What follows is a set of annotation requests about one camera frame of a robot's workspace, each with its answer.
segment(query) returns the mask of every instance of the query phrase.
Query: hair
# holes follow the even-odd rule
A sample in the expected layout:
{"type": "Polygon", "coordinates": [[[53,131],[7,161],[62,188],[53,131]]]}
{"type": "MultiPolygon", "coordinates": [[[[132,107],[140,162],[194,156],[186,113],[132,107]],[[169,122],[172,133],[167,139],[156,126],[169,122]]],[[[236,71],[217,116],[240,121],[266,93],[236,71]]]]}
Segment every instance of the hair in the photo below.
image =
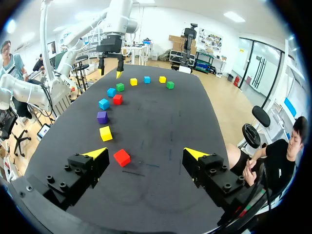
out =
{"type": "Polygon", "coordinates": [[[306,143],[308,137],[308,121],[305,117],[300,116],[293,125],[293,129],[300,135],[301,142],[306,143]]]}
{"type": "Polygon", "coordinates": [[[6,40],[6,41],[2,44],[2,46],[1,46],[1,53],[2,53],[3,48],[4,48],[7,44],[11,44],[11,41],[6,40]]]}

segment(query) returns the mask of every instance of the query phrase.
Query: green cube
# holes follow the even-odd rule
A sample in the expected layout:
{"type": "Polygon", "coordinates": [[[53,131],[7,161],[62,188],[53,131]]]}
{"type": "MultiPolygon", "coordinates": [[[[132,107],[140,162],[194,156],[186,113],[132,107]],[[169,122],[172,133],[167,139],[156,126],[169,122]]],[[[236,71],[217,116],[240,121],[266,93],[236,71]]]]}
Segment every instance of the green cube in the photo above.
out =
{"type": "Polygon", "coordinates": [[[175,87],[175,84],[172,81],[167,82],[167,88],[168,89],[173,89],[175,87]]]}
{"type": "Polygon", "coordinates": [[[125,85],[123,83],[119,83],[116,85],[116,89],[118,92],[122,92],[125,90],[125,85]]]}

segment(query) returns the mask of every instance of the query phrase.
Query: cube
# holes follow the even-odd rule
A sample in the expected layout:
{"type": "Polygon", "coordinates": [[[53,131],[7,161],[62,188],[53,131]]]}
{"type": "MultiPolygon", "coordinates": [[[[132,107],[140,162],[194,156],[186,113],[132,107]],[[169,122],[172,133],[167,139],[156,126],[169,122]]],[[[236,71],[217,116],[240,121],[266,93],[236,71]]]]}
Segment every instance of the cube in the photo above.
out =
{"type": "Polygon", "coordinates": [[[97,113],[97,121],[99,124],[105,124],[108,121],[107,112],[100,111],[97,113]]]}
{"type": "Polygon", "coordinates": [[[121,105],[122,104],[122,95],[116,94],[113,98],[113,102],[115,105],[121,105]]]}
{"type": "Polygon", "coordinates": [[[151,83],[151,78],[150,77],[144,77],[144,83],[145,84],[151,83]]]}
{"type": "Polygon", "coordinates": [[[159,82],[160,83],[166,83],[166,77],[159,77],[159,82]]]}
{"type": "Polygon", "coordinates": [[[116,85],[116,89],[118,92],[122,92],[125,90],[125,85],[123,83],[119,83],[116,85]]]}
{"type": "Polygon", "coordinates": [[[98,104],[99,104],[99,107],[104,111],[109,108],[109,101],[106,100],[105,98],[99,101],[98,104]]]}
{"type": "Polygon", "coordinates": [[[114,154],[114,158],[119,163],[121,167],[126,166],[129,162],[131,162],[130,155],[124,149],[119,150],[114,154]]]}
{"type": "Polygon", "coordinates": [[[167,82],[167,88],[168,89],[173,89],[175,87],[175,84],[172,81],[167,82]]]}
{"type": "Polygon", "coordinates": [[[137,78],[131,78],[130,84],[131,84],[131,86],[136,86],[137,85],[137,78]]]}
{"type": "Polygon", "coordinates": [[[116,89],[110,88],[107,90],[107,96],[113,98],[116,95],[116,89]]]}
{"type": "Polygon", "coordinates": [[[111,130],[109,129],[109,126],[106,126],[104,128],[99,129],[99,134],[101,135],[101,138],[103,141],[108,141],[113,139],[111,130]]]}

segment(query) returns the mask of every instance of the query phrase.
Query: purple cube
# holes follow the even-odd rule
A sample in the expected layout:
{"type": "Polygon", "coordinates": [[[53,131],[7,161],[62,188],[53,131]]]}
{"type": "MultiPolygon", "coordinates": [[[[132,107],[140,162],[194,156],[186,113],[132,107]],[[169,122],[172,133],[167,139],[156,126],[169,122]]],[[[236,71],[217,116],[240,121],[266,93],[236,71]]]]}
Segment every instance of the purple cube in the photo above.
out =
{"type": "Polygon", "coordinates": [[[97,120],[99,124],[105,124],[108,121],[107,112],[100,111],[97,113],[97,120]]]}

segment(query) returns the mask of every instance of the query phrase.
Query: red fire extinguisher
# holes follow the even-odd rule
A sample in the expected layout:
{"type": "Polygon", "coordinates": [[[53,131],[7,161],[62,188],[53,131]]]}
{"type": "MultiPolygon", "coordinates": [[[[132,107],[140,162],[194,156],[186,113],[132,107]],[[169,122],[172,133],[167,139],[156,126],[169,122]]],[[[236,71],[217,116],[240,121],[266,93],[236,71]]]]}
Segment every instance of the red fire extinguisher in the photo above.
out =
{"type": "Polygon", "coordinates": [[[239,82],[239,76],[236,76],[234,80],[234,85],[238,86],[238,82],[239,82]]]}

